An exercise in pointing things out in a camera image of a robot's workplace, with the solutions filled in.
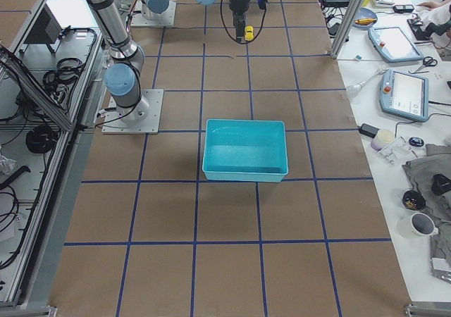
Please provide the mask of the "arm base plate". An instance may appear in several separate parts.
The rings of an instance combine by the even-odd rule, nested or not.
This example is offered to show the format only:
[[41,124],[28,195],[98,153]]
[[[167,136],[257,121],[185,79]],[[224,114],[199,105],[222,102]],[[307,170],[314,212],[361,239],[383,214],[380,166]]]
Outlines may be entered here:
[[139,0],[135,6],[131,27],[173,27],[176,2],[169,1],[168,8],[163,13],[154,13]]
[[117,108],[108,112],[106,124],[102,126],[105,135],[157,134],[163,104],[162,89],[143,89],[141,101],[134,110]]

